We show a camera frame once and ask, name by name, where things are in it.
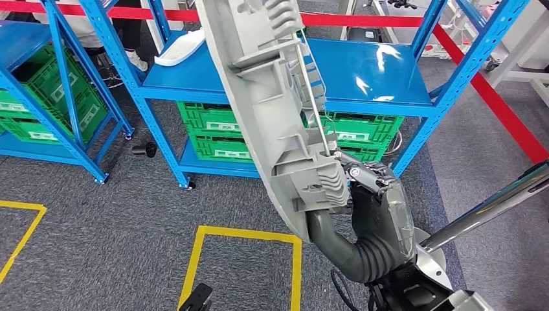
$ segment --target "red barrier tape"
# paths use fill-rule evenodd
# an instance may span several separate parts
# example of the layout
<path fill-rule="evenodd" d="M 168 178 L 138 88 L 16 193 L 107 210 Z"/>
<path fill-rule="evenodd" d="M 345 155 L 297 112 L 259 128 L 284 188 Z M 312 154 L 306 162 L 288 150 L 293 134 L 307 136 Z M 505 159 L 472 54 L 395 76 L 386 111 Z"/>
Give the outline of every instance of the red barrier tape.
<path fill-rule="evenodd" d="M 83 16 L 80 5 L 57 4 L 63 14 Z M 40 3 L 22 1 L 0 1 L 0 10 L 44 13 Z M 195 10 L 165 10 L 170 21 L 198 21 Z M 109 17 L 122 19 L 153 19 L 151 10 L 147 8 L 113 7 Z M 421 25 L 420 16 L 346 16 L 336 14 L 302 13 L 305 26 L 349 26 L 349 27 L 418 27 Z"/>
<path fill-rule="evenodd" d="M 80 5 L 57 5 L 63 14 L 84 15 L 84 11 Z M 45 12 L 40 3 L 23 1 L 0 1 L 0 10 L 26 13 Z M 170 21 L 199 21 L 195 10 L 166 10 L 165 12 L 166 17 Z M 121 19 L 153 19 L 151 11 L 147 8 L 113 7 L 108 12 L 108 16 Z M 418 16 L 345 16 L 320 13 L 302 13 L 301 16 L 305 26 L 340 27 L 418 27 L 421 25 L 421 20 L 423 19 Z M 435 26 L 433 34 L 448 54 L 450 54 L 454 62 L 459 63 L 464 54 L 439 24 Z M 538 163 L 549 158 L 549 152 L 547 152 L 480 73 L 475 75 L 471 84 L 532 162 Z"/>
<path fill-rule="evenodd" d="M 436 36 L 444 49 L 446 49 L 448 54 L 450 54 L 452 60 L 455 63 L 459 63 L 464 57 L 464 54 L 457 47 L 452 38 L 448 36 L 446 31 L 444 31 L 444 29 L 437 24 L 432 33 Z M 547 152 L 543 145 L 521 122 L 513 110 L 507 106 L 507 104 L 490 86 L 482 74 L 477 73 L 471 80 L 471 84 L 480 97 L 484 99 L 484 102 L 486 102 L 499 121 L 503 124 L 503 127 L 505 127 L 507 132 L 509 132 L 517 144 L 519 144 L 522 151 L 524 151 L 524 153 L 526 153 L 526 155 L 530 158 L 530 161 L 533 163 L 538 163 L 549 158 L 549 152 Z"/>

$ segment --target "white shoe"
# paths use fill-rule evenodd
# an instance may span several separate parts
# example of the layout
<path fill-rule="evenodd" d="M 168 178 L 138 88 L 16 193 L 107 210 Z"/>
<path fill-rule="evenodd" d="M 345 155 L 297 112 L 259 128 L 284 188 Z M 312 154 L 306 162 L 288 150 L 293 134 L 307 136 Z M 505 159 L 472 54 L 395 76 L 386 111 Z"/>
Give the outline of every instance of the white shoe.
<path fill-rule="evenodd" d="M 141 71 L 147 71 L 149 65 L 141 60 L 135 51 L 126 51 L 126 55 L 129 58 L 129 62 L 132 63 L 135 67 L 139 68 Z"/>

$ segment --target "green plastic crate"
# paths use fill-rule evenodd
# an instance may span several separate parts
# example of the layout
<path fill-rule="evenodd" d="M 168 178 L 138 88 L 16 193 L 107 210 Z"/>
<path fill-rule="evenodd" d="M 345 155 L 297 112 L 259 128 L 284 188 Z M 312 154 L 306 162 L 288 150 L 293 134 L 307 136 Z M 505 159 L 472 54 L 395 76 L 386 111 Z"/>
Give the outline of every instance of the green plastic crate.
<path fill-rule="evenodd" d="M 242 138 L 230 105 L 177 102 L 177 107 L 189 133 Z"/>
<path fill-rule="evenodd" d="M 253 163 L 243 138 L 189 135 L 200 160 Z"/>
<path fill-rule="evenodd" d="M 40 50 L 19 66 L 13 75 L 46 111 L 55 119 L 59 119 L 67 113 L 67 103 L 57 60 L 51 50 Z M 65 53 L 73 97 L 76 98 L 84 91 L 93 89 L 93 86 L 70 53 Z M 35 119 L 22 103 L 4 89 L 0 89 L 0 115 L 17 119 Z"/>
<path fill-rule="evenodd" d="M 84 144 L 92 138 L 97 126 L 105 119 L 107 110 L 95 91 L 88 89 L 75 98 L 80 133 Z M 73 131 L 69 114 L 58 120 L 59 125 L 70 137 Z M 48 129 L 36 119 L 12 118 L 0 115 L 0 126 L 4 127 L 19 140 L 28 143 L 60 144 Z"/>
<path fill-rule="evenodd" d="M 326 133 L 333 133 L 333 126 L 335 125 L 338 144 L 383 144 L 393 139 L 404 117 L 326 112 L 326 115 L 321 115 L 321 119 L 322 125 L 327 128 Z"/>
<path fill-rule="evenodd" d="M 351 144 L 338 143 L 337 146 L 344 152 L 356 157 L 362 163 L 369 161 L 380 161 L 387 150 L 390 141 L 383 144 Z"/>

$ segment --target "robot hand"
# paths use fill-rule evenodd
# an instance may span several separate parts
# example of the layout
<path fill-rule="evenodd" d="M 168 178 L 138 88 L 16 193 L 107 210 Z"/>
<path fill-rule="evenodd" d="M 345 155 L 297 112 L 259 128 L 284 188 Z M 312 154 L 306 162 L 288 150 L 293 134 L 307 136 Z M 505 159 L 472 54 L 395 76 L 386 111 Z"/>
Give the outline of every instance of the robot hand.
<path fill-rule="evenodd" d="M 390 168 L 362 164 L 341 151 L 334 156 L 352 179 L 357 242 L 335 232 L 328 211 L 307 213 L 309 237 L 345 277 L 370 288 L 378 310 L 492 310 L 478 294 L 454 292 L 422 272 L 406 194 Z"/>
<path fill-rule="evenodd" d="M 351 176 L 353 230 L 351 244 L 334 231 L 328 211 L 307 213 L 309 237 L 350 280 L 369 283 L 415 256 L 414 225 L 406 195 L 392 171 L 380 164 L 362 164 L 336 152 Z"/>

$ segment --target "blue metal shelf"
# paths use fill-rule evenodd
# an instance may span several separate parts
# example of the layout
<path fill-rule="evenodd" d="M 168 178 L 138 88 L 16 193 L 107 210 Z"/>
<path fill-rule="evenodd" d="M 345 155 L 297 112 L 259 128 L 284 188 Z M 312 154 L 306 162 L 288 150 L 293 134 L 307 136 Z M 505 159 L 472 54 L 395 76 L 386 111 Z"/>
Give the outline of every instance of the blue metal shelf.
<path fill-rule="evenodd" d="M 53 161 L 79 165 L 77 160 L 63 145 L 39 144 L 20 141 L 9 132 L 0 135 L 0 155 L 25 157 L 27 159 Z"/>
<path fill-rule="evenodd" d="M 13 71 L 51 41 L 48 25 L 0 21 L 0 65 Z"/>
<path fill-rule="evenodd" d="M 259 178 L 259 173 L 253 163 L 199 160 L 189 140 L 185 143 L 183 154 L 179 160 L 179 169 L 189 173 Z"/>
<path fill-rule="evenodd" d="M 166 46 L 181 34 L 172 32 Z M 327 109 L 400 114 L 398 106 L 406 105 L 407 115 L 434 111 L 408 45 L 308 41 L 326 84 Z M 139 93 L 146 98 L 229 103 L 206 44 L 179 65 L 153 65 Z"/>
<path fill-rule="evenodd" d="M 174 67 L 153 65 L 148 76 L 141 80 L 124 57 L 124 48 L 107 18 L 106 11 L 95 0 L 80 1 L 180 187 L 188 185 L 186 172 L 234 176 L 252 174 L 251 168 L 244 168 L 243 171 L 242 164 L 238 163 L 198 161 L 189 143 L 185 146 L 182 158 L 177 158 L 150 107 L 149 99 L 155 98 L 228 103 L 207 46 L 201 46 L 191 57 Z M 456 71 L 443 87 L 433 92 L 433 100 L 418 71 L 417 59 L 442 14 L 446 0 L 431 1 L 410 45 L 308 40 L 326 85 L 326 109 L 423 117 L 416 133 L 392 165 L 393 171 L 399 176 L 526 3 L 524 0 L 501 1 Z M 182 32 L 169 31 L 160 1 L 151 1 L 151 11 L 158 29 L 162 30 L 164 46 L 170 46 Z"/>
<path fill-rule="evenodd" d="M 104 183 L 109 174 L 99 167 L 99 162 L 119 133 L 124 132 L 129 137 L 133 133 L 133 128 L 129 125 L 128 120 L 108 90 L 93 62 L 80 45 L 64 15 L 59 11 L 55 0 L 40 0 L 40 2 L 45 8 L 49 20 L 48 25 L 0 21 L 0 44 L 5 47 L 3 52 L 0 53 L 0 86 L 22 103 L 33 114 L 34 118 L 57 138 L 59 144 L 26 143 L 6 132 L 0 135 L 0 155 L 80 165 L 95 177 L 97 183 Z M 106 6 L 109 6 L 116 1 L 103 2 Z M 55 50 L 71 126 L 76 129 L 73 130 L 72 135 L 69 135 L 11 74 L 11 71 L 50 41 Z M 69 47 L 78 58 L 82 69 L 97 88 L 98 94 L 108 110 L 106 117 L 100 122 L 86 145 L 83 144 L 81 133 L 78 131 L 80 120 L 78 119 L 69 79 L 65 46 Z M 113 120 L 115 125 L 100 145 L 95 158 L 91 159 L 87 151 L 97 141 L 110 120 Z"/>

